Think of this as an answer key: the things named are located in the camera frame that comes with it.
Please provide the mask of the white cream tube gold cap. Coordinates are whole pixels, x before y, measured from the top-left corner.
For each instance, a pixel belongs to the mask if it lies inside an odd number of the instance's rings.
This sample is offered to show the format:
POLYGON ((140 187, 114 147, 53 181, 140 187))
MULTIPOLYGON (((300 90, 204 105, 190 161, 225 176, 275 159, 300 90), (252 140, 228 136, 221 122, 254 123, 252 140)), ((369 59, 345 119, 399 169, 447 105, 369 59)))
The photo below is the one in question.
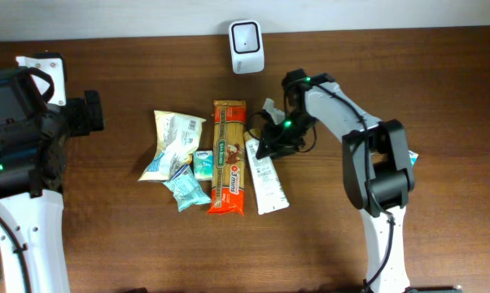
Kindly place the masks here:
POLYGON ((289 208, 290 204, 282 189, 272 160, 269 157, 260 160, 256 158, 260 145, 260 131, 251 129, 246 131, 243 136, 256 195, 258 214, 264 215, 289 208))

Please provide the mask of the orange spaghetti pasta pack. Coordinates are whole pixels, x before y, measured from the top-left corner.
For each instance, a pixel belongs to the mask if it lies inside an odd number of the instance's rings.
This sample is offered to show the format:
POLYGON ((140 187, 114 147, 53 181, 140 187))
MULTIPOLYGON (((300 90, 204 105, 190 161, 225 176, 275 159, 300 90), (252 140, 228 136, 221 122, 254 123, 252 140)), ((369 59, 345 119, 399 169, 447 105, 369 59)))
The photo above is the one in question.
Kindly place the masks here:
POLYGON ((215 100, 212 202, 207 214, 243 215, 247 105, 240 100, 215 100))

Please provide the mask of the green Kleenex tissue pack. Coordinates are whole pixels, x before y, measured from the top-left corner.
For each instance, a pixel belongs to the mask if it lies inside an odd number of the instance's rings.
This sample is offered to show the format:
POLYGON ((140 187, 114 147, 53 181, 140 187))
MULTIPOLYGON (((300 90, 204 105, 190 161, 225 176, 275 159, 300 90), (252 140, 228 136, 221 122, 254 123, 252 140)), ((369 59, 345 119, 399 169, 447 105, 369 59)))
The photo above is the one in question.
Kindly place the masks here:
POLYGON ((194 175, 198 181, 211 181, 213 177, 212 151, 196 151, 193 156, 194 175))

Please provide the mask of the cream white snack bag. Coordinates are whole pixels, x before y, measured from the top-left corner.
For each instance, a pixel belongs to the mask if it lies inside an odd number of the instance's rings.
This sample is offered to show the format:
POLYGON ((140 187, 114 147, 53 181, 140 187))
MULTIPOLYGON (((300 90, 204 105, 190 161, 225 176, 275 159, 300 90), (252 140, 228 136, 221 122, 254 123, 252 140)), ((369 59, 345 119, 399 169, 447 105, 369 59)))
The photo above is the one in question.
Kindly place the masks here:
POLYGON ((177 112, 154 111, 157 147, 139 181, 168 181, 192 161, 199 148, 204 118, 177 112))

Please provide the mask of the small teal snack bag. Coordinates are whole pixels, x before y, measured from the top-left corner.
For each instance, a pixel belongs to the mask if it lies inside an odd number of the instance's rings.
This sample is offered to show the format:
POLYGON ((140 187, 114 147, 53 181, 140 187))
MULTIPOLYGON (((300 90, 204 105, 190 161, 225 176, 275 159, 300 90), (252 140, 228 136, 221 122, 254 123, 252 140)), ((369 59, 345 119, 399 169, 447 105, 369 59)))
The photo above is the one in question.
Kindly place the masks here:
POLYGON ((203 192, 188 164, 180 167, 168 181, 164 182, 164 185, 173 192, 179 212, 192 205, 205 205, 212 202, 211 198, 203 192))

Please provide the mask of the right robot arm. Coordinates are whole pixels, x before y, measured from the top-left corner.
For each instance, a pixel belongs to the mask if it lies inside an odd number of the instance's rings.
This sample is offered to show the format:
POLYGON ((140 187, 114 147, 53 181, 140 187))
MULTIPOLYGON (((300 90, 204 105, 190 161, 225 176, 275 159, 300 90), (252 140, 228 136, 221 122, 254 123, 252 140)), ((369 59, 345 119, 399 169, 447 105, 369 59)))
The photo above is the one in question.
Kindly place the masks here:
POLYGON ((304 70, 282 80, 284 118, 269 118, 257 158, 305 151, 304 135, 324 124, 342 145, 343 187, 361 214, 368 253, 364 292, 408 292, 403 225, 414 173, 404 126, 383 121, 357 106, 327 73, 304 70))

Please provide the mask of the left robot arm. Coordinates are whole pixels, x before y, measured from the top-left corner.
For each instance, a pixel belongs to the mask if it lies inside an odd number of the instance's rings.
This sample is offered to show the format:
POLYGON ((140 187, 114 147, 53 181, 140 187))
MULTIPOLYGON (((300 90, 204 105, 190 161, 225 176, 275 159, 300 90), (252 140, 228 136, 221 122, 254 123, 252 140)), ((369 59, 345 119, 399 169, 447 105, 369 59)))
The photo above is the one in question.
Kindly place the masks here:
POLYGON ((63 174, 69 138, 104 129, 95 90, 52 103, 57 80, 0 69, 0 281, 9 292, 68 292, 63 174))

